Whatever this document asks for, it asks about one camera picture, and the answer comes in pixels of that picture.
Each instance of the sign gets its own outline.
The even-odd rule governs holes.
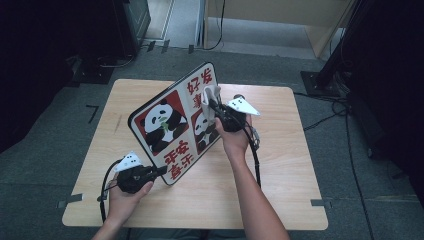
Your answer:
[[[201,108],[203,88],[217,84],[212,63],[203,63],[128,119],[152,163],[158,168],[168,166],[162,176],[168,185],[178,181],[219,138]]]

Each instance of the person's right hand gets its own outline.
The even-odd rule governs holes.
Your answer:
[[[118,174],[115,174],[112,184],[117,184],[116,179]],[[153,182],[146,183],[138,192],[131,194],[123,192],[119,186],[110,189],[109,197],[109,212],[107,219],[123,225],[132,215],[141,199],[145,197],[153,187]]]
[[[252,118],[250,115],[246,115],[246,121],[249,125],[252,125]],[[245,154],[249,140],[247,139],[246,133],[243,130],[238,132],[226,132],[222,126],[221,120],[215,118],[216,130],[223,140],[224,150],[227,153],[228,159],[231,162],[234,161],[245,161]],[[249,134],[252,134],[250,128],[247,126],[246,130]]]

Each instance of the tape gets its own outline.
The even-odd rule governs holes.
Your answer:
[[[79,201],[82,201],[83,198],[84,198],[84,196],[83,196],[82,193],[69,196],[66,200],[59,201],[56,204],[56,208],[66,208],[66,206],[68,205],[68,203],[79,202]]]
[[[96,116],[97,110],[99,110],[99,106],[93,106],[93,105],[85,105],[85,106],[86,107],[89,107],[89,108],[94,108],[94,112],[91,115],[90,120],[88,121],[88,123],[91,123],[93,121],[93,119],[94,119],[94,116]]]
[[[188,54],[192,54],[194,52],[194,45],[188,46]]]
[[[313,207],[324,207],[325,203],[322,199],[311,199],[311,205]]]
[[[333,208],[333,205],[330,201],[324,201],[322,199],[311,199],[312,207],[325,207],[326,209]]]
[[[166,41],[163,43],[162,53],[165,53],[166,51],[168,51],[168,46],[169,46],[169,39],[168,39],[168,40],[166,40]]]
[[[147,51],[150,52],[153,50],[153,48],[155,47],[156,41],[150,42],[149,44],[149,48],[147,48]]]

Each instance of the wooden table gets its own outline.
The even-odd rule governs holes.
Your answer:
[[[127,120],[135,109],[172,82],[117,80],[106,103],[72,194],[82,201],[69,203],[67,226],[100,226],[96,201],[104,174],[117,159],[133,150],[150,165],[131,133]],[[324,230],[328,226],[308,146],[290,88],[220,84],[223,102],[243,94],[261,116],[253,125],[261,137],[258,150],[262,189],[287,229]],[[252,170],[253,157],[247,151]],[[240,208],[229,161],[219,140],[172,187],[160,178],[126,224],[127,227],[241,229]]]

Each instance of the forearm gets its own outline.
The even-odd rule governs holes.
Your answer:
[[[122,224],[116,221],[106,219],[102,227],[97,231],[92,240],[112,240],[118,235]]]
[[[247,238],[289,239],[283,223],[250,172],[244,156],[241,158],[239,161],[231,161],[231,167]]]

